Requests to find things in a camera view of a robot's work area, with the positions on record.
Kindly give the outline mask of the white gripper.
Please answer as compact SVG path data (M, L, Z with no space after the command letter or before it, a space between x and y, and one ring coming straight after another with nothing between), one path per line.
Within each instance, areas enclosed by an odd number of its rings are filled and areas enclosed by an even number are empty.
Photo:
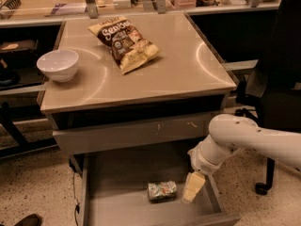
M191 203L203 188L206 182L204 175L213 174L220 168L216 151L208 145L199 143L188 155L194 172L189 172L186 177L182 192L182 201L185 203Z

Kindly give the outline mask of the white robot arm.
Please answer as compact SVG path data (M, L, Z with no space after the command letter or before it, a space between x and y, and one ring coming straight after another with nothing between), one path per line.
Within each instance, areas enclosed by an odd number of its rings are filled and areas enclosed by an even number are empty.
M182 201L191 203L205 185L205 176L243 149L301 170L300 133L266 129L246 117L219 114L209 123L209 135L188 151L193 172L186 177Z

